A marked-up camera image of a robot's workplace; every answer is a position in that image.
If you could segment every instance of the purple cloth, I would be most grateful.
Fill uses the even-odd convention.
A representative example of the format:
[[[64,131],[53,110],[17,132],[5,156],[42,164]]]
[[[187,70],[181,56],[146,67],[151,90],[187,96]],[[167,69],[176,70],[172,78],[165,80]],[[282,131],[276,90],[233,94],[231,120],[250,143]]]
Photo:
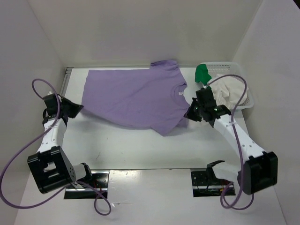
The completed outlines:
[[[82,96],[84,110],[130,128],[152,128],[166,135],[186,127],[187,87],[174,60],[152,63],[150,69],[90,70]]]

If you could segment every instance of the white wall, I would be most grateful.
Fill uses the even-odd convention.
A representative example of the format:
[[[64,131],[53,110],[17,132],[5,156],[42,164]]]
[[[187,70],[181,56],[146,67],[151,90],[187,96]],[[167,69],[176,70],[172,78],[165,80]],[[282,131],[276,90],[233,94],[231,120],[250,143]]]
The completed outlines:
[[[261,0],[29,0],[65,66],[232,60]]]
[[[249,134],[279,159],[276,193],[288,225],[300,221],[300,10],[292,0],[264,0],[234,61],[246,73],[255,106]]]
[[[26,0],[0,1],[0,170],[9,158],[42,130],[44,103],[31,89],[31,80],[47,79],[60,90],[63,66]],[[38,90],[46,94],[43,86]],[[5,196],[20,204],[29,175],[22,154],[4,177]],[[17,210],[0,200],[1,224],[14,223]]]

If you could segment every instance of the white table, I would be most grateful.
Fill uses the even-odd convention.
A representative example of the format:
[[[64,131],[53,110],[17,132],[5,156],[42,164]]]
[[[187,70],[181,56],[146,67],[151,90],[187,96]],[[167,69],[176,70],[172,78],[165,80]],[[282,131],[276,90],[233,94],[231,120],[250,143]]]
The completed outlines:
[[[65,97],[81,102],[88,70],[72,70]],[[181,72],[188,85],[184,96],[190,103],[199,89],[194,82],[195,68],[182,68]],[[236,113],[236,120],[247,131],[241,112]],[[60,193],[41,207],[19,210],[15,225],[285,224],[273,187],[257,193],[252,207],[243,212],[224,210],[219,197],[193,197],[188,168],[205,167],[218,159],[239,163],[225,139],[204,122],[190,121],[188,129],[177,127],[168,137],[161,137],[153,130],[127,129],[80,114],[69,120],[63,150],[73,164],[86,162],[92,169],[114,169],[108,186],[108,199],[115,205],[112,213],[99,216],[93,200],[63,200],[64,193]],[[30,176],[22,205],[47,196],[38,192]],[[239,203],[248,202],[249,196],[243,195]],[[99,206],[107,207],[103,200]]]

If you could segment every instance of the white laundry basket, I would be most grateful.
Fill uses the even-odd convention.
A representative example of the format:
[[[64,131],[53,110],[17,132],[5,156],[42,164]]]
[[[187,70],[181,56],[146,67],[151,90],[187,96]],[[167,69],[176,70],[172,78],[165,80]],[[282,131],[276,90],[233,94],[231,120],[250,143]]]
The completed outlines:
[[[240,75],[243,78],[246,79],[246,76],[242,70],[242,68],[239,66],[236,62],[203,62],[201,64],[205,64],[208,73],[212,78],[217,77],[217,74],[235,74]],[[254,100],[252,97],[252,94],[250,92],[250,89],[247,91],[247,99],[245,102],[237,107],[237,110],[251,108],[254,106]]]

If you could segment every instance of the white cloth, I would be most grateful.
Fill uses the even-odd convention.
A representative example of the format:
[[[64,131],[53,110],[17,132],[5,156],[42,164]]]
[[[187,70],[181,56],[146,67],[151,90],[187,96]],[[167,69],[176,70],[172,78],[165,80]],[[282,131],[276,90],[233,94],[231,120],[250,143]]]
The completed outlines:
[[[217,80],[216,82],[210,85],[214,99],[217,102],[217,105],[225,105],[228,109],[233,109],[237,104],[239,98],[243,94],[245,85],[242,81],[228,76]],[[243,104],[247,99],[247,93],[244,95],[240,104]]]

